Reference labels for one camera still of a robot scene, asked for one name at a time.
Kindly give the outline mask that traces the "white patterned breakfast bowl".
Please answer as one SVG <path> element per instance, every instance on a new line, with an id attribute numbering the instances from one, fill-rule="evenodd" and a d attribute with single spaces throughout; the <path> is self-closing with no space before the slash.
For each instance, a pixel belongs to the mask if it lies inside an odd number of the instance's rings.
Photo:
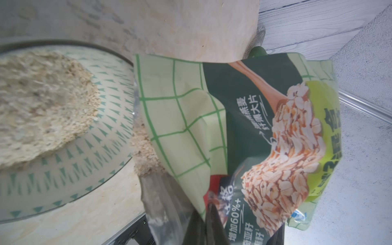
<path id="1" fill-rule="evenodd" d="M 92 73 L 101 104 L 87 132 L 63 149 L 23 170 L 1 171 L 1 222 L 59 208 L 92 192 L 131 159 L 133 63 L 125 56 L 84 42 L 40 40 L 1 46 L 1 53 L 44 48 L 78 60 Z"/>

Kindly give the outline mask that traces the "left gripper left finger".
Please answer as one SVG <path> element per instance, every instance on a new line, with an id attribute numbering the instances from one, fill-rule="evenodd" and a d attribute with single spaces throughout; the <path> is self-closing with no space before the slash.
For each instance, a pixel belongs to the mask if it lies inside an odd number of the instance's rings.
<path id="1" fill-rule="evenodd" d="M 205 221 L 195 210 L 191 216 L 183 245 L 229 245 L 216 206 L 207 205 Z"/>

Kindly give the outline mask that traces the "green oats bag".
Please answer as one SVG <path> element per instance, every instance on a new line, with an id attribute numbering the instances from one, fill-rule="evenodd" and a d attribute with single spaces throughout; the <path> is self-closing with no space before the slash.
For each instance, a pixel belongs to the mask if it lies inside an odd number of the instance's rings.
<path id="1" fill-rule="evenodd" d="M 135 152 L 159 245 L 182 245 L 216 206 L 230 245 L 307 230 L 342 158 L 330 60 L 281 53 L 230 63 L 136 55 Z"/>

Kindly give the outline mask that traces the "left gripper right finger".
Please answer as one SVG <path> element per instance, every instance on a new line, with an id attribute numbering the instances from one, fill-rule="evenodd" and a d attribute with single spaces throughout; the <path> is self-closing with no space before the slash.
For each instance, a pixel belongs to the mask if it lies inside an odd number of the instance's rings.
<path id="1" fill-rule="evenodd" d="M 282 225 L 279 230 L 269 239 L 269 245 L 284 245 L 285 225 Z"/>

